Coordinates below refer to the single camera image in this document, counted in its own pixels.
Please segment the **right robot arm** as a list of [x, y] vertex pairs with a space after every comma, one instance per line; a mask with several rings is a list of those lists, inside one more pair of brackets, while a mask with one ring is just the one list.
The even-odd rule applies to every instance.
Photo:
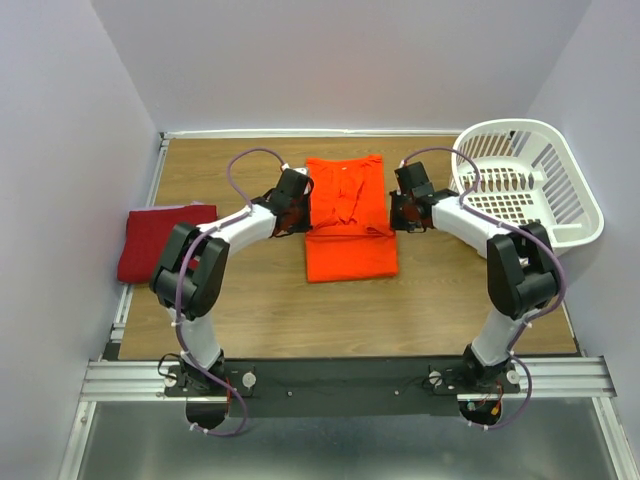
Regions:
[[451, 377], [471, 391], [483, 391], [505, 371], [531, 320], [560, 299], [564, 284], [547, 231], [538, 222], [521, 227], [502, 223], [469, 207], [456, 192], [435, 189], [421, 163], [404, 164], [394, 175], [398, 184], [390, 192], [394, 230], [440, 230], [476, 248], [486, 259], [492, 309]]

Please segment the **orange t-shirt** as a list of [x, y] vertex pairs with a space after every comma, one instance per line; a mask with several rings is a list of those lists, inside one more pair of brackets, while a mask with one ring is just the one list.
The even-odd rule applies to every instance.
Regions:
[[386, 209], [380, 155], [348, 160], [309, 157], [311, 230], [305, 236], [310, 283], [398, 274], [398, 247]]

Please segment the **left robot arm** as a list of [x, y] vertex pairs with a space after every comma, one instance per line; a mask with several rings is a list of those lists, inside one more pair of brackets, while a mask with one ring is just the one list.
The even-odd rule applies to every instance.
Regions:
[[276, 186], [238, 212], [210, 223], [176, 224], [150, 280], [150, 290], [173, 316], [181, 346], [181, 372], [167, 377], [209, 395], [228, 384], [212, 309], [221, 293], [228, 260], [268, 238], [311, 230], [309, 169], [286, 166]]

